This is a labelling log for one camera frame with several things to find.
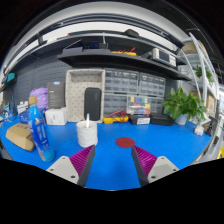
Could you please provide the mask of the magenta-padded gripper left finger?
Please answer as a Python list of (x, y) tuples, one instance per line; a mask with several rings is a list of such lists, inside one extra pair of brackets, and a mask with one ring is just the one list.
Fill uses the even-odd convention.
[(61, 156), (47, 171), (81, 187), (86, 185), (93, 159), (95, 146), (88, 146), (70, 157)]

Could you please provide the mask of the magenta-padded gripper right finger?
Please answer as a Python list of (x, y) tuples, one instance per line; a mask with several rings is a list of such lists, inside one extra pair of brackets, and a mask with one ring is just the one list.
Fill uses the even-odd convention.
[(138, 146), (132, 146), (131, 155), (141, 186), (178, 171), (178, 168), (165, 156), (156, 157)]

